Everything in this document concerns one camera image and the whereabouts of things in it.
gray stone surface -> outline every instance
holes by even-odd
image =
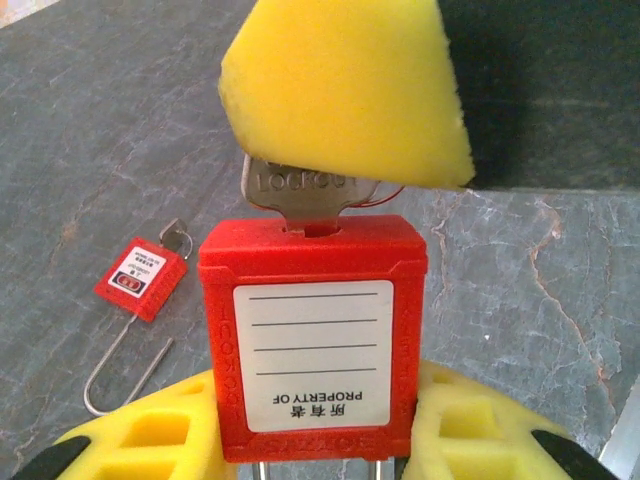
[[[223,218],[260,215],[240,197],[241,152],[215,89],[250,3],[62,0],[0,30],[0,477],[90,418],[83,383],[128,318],[92,289],[131,237],[155,239],[180,216],[201,243]],[[640,372],[640,197],[409,190],[376,211],[403,214],[429,243],[423,356],[596,453]],[[151,326],[132,328],[98,379],[99,406],[126,397],[168,336],[175,348],[144,393],[210,366],[194,268]]]

red padlock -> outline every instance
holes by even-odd
[[[225,458],[408,456],[426,243],[399,216],[228,220],[200,249]]]

yellow foam holder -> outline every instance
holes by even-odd
[[[225,462],[211,370],[67,432],[91,443],[59,480],[235,480]]]
[[[402,480],[570,480],[531,435],[565,430],[509,397],[423,361]],[[234,480],[205,371],[69,431],[89,446],[59,480]]]
[[[422,362],[402,480],[571,480],[531,432],[562,427],[453,370]]]
[[[219,93],[255,158],[425,188],[475,174],[436,0],[258,0]]]

safety padlock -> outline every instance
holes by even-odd
[[[228,462],[409,455],[426,243],[400,216],[339,216],[377,187],[245,158],[245,198],[284,218],[223,221],[200,248]]]

red wire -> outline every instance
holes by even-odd
[[[394,198],[396,198],[398,195],[400,195],[400,193],[402,192],[402,190],[404,190],[404,186],[398,188],[398,190],[396,190],[395,192],[393,192],[391,195],[388,195],[380,200],[376,200],[375,202],[364,202],[361,203],[359,205],[354,205],[351,208],[369,208],[369,207],[377,207],[378,205],[382,205],[383,203],[387,203],[390,200],[393,200]]]

